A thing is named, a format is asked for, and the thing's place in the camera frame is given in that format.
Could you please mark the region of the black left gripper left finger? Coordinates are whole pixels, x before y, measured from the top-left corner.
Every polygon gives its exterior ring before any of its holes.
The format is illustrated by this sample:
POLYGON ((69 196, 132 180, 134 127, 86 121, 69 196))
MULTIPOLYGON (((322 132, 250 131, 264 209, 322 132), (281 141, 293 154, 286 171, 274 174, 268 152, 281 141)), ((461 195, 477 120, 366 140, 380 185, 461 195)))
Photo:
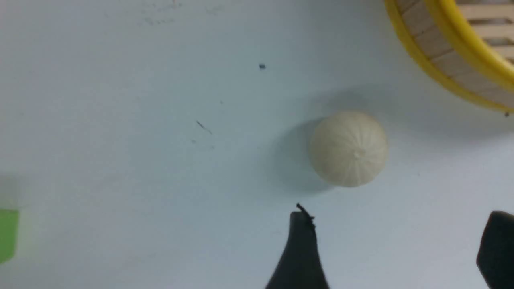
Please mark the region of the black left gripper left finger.
POLYGON ((290 213, 289 234, 267 289, 328 289, 321 265, 314 216, 297 203, 290 213))

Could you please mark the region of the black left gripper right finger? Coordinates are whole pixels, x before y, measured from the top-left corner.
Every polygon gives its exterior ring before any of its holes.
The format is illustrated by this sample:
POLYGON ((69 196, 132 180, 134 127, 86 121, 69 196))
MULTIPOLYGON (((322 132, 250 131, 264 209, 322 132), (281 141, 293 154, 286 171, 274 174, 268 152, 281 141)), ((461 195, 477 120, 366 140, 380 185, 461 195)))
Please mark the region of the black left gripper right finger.
POLYGON ((514 216, 493 211, 481 236, 477 267, 490 289, 514 287, 514 216))

